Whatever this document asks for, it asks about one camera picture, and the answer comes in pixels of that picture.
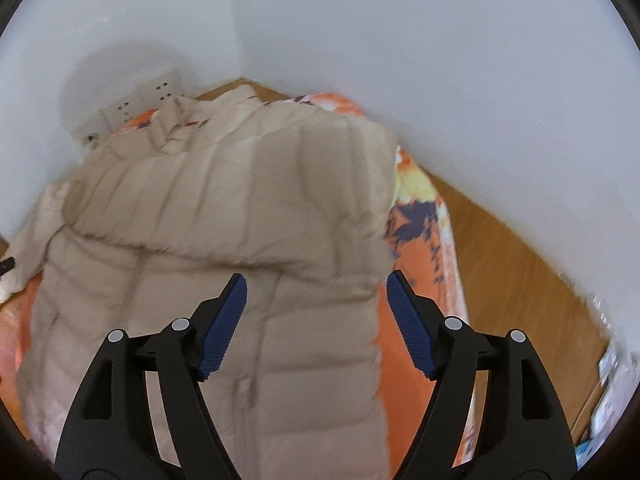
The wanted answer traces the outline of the beige puffer jacket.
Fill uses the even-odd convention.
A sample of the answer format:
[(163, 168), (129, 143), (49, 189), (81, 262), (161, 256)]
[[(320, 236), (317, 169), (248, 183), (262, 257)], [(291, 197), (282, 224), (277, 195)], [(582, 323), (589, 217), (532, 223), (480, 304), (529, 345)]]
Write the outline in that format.
[(26, 426), (53, 460), (106, 334), (156, 333), (232, 274), (246, 308), (202, 393), (255, 479), (385, 479), (378, 285), (397, 141), (385, 127), (243, 86), (175, 98), (46, 188), (10, 241), (3, 297), (40, 277), (17, 372)]

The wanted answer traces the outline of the white wall socket panel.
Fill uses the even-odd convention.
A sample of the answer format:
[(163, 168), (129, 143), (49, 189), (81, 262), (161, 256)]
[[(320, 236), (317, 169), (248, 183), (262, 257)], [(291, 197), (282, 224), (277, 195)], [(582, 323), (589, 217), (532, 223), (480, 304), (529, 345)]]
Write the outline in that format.
[(70, 137), (81, 153), (87, 153), (141, 114), (157, 110), (166, 101), (183, 93), (177, 66), (152, 66), (126, 80), (122, 90), (114, 89), (108, 94), (106, 103), (100, 104), (95, 112), (73, 128)]

